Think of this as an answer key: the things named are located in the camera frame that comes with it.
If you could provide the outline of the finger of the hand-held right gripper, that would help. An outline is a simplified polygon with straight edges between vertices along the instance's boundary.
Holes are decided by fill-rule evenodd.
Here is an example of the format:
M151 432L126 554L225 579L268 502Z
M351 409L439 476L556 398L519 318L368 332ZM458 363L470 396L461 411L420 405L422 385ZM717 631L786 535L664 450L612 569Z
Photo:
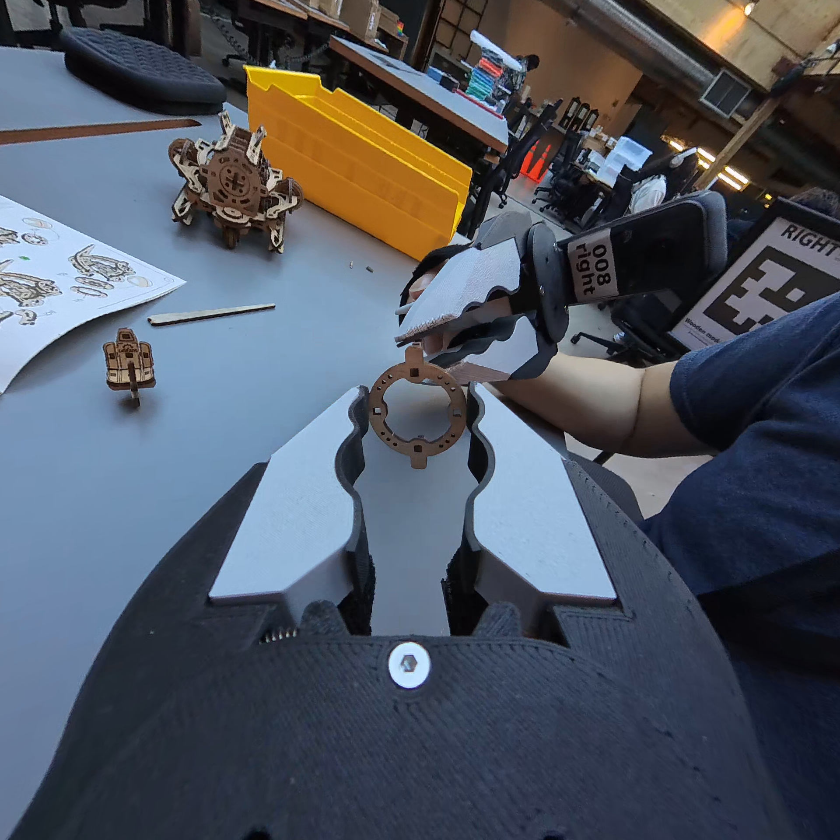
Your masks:
M455 322L448 347L427 362L444 368L459 384L504 382L538 376L547 365L546 335L535 313L467 313Z
M433 276L446 266L467 275L470 304L464 314L487 313L492 319L498 314L511 314L508 298L520 287L522 258L531 226L529 211L508 210L482 223L470 245L436 248L415 268L403 290L401 308L408 302L413 305L426 285L423 276ZM403 337L402 324L411 306L400 310L402 320L395 336L397 344L410 343Z

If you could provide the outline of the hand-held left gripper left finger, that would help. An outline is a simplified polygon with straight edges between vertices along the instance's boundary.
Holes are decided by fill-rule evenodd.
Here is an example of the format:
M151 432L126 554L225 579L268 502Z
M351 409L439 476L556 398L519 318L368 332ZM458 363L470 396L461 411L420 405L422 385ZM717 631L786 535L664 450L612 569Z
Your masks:
M311 602L371 634L375 568L361 498L365 386L349 389L269 459L209 592L214 604L273 602L299 623Z

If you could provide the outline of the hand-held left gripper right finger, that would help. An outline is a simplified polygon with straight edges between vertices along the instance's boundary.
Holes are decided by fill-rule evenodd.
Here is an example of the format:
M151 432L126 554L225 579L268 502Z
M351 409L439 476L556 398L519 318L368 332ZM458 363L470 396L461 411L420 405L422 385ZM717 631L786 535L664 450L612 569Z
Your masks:
M516 606L533 636L551 635L552 606L618 606L561 454L477 383L467 421L478 486L445 578L450 633L472 634L496 602Z

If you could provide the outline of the wooden ring part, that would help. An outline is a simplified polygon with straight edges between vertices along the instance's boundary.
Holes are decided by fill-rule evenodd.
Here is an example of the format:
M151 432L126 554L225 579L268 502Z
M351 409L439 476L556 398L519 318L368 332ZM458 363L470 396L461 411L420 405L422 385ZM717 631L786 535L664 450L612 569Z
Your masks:
M400 381L415 385L430 384L443 389L448 397L447 431L428 440L423 436L406 439L396 434L387 422L388 405L385 395ZM405 360L385 371L372 386L369 394L369 419L380 440L398 454L410 459L413 469L425 469L430 457L440 455L455 445L466 429L467 400L454 376L435 364L427 362L420 342L406 347Z

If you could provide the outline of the person's right forearm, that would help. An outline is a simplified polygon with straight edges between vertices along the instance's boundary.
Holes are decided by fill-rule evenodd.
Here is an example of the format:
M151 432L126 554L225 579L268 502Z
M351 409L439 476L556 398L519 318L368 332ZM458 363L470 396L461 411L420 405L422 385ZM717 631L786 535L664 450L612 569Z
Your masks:
M713 454L684 426L671 401L676 365L634 369L558 353L536 379L493 385L592 448L640 458Z

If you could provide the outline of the assembled wooden model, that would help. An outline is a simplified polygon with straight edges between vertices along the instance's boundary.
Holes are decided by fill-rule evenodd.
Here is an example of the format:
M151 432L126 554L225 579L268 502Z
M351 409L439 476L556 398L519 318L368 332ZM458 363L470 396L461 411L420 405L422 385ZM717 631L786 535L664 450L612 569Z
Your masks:
M250 132L235 126L226 111L219 114L223 134L215 142L174 140L171 163L185 183L172 205L172 220L184 225L202 211L233 249L252 228L269 236L269 251L281 254L286 217L303 204L304 193L292 178L270 165L261 150L266 129Z

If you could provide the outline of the person's right hand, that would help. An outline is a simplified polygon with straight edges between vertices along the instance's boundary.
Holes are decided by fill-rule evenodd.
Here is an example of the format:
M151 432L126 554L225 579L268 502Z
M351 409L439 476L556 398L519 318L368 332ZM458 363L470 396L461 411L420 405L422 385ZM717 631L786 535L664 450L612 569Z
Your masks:
M402 336L420 342L426 355L444 351L455 335L455 322L470 304L466 277L459 269L445 266L421 278L426 285L405 315Z

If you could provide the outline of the framed marker sign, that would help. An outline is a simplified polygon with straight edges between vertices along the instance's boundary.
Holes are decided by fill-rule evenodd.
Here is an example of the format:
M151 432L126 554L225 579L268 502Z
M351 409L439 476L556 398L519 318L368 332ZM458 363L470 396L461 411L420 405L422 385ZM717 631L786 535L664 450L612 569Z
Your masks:
M668 336L697 350L756 330L839 288L839 222L777 199Z

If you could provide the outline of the yellow plastic bin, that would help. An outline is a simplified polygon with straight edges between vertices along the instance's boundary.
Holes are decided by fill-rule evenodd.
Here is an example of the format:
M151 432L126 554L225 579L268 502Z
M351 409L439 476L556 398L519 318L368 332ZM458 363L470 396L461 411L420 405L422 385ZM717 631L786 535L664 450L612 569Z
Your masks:
M415 259L450 243L471 169L319 76L245 68L248 120L308 201Z

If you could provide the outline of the grey desk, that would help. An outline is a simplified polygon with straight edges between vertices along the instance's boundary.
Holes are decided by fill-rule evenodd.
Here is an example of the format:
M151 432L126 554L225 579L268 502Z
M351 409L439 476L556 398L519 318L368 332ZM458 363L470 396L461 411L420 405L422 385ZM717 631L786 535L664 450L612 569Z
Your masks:
M495 152L506 152L506 120L462 92L449 91L405 62L344 38L331 36L329 47L341 58L397 91L415 109L431 112Z

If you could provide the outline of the stack of coloured trays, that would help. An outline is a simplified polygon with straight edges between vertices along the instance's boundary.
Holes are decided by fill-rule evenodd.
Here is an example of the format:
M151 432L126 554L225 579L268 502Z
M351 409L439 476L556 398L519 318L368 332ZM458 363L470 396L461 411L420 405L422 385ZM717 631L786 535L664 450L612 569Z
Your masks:
M481 102L491 98L504 69L504 62L497 56L483 54L471 71L466 95Z

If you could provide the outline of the flat wooden stick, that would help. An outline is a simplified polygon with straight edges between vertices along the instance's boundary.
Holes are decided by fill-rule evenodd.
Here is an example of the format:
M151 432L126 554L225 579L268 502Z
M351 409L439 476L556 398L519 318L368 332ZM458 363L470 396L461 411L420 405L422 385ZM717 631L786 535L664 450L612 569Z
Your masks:
M273 310L274 303L250 304L231 308L217 308L197 311L155 313L147 318L148 323L153 327L173 326L179 323L198 322L210 319L220 319L239 314L251 312L262 312Z

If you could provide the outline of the small wooden subassembly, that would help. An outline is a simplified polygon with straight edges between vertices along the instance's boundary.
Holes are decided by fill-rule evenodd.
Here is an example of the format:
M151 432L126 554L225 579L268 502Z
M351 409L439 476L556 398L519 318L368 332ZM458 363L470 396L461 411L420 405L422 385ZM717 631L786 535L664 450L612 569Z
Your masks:
M154 387L151 346L139 341L130 328L119 328L117 337L102 346L107 363L107 385L115 392L130 392L134 408L140 407L140 390Z

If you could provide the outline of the assembly booklet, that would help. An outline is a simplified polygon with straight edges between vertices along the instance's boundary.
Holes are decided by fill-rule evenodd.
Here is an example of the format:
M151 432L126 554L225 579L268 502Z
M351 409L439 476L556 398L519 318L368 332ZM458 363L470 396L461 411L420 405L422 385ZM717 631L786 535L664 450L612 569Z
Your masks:
M1 197L1 390L75 327L184 280Z

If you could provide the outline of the black wrist rest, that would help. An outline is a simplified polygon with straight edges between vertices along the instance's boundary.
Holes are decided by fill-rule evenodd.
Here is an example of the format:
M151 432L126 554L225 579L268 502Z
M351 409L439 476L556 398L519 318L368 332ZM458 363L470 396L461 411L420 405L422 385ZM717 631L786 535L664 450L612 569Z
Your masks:
M92 28L60 34L66 68L136 108L191 116L219 113L224 85L180 54L147 40Z

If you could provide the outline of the rectangular wall vent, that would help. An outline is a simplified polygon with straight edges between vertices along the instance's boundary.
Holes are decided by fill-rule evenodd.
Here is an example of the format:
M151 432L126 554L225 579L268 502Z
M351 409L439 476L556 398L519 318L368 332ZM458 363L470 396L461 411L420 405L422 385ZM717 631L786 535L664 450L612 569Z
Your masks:
M730 119L751 90L749 84L722 68L699 96L699 102L723 118Z

